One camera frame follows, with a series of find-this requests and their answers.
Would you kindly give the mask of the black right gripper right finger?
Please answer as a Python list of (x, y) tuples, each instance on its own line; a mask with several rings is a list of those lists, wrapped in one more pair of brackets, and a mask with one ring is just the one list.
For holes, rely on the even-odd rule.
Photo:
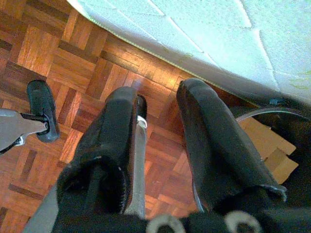
[(252, 209), (270, 200), (284, 202), (279, 185), (227, 105), (202, 80), (182, 81), (176, 94), (192, 180), (199, 205), (226, 212)]

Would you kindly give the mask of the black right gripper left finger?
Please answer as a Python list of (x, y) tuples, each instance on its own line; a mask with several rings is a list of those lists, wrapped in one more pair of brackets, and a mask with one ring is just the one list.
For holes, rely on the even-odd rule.
[(128, 165), (133, 154), (138, 95), (120, 87), (80, 139), (56, 186), (59, 213), (124, 212), (130, 197)]

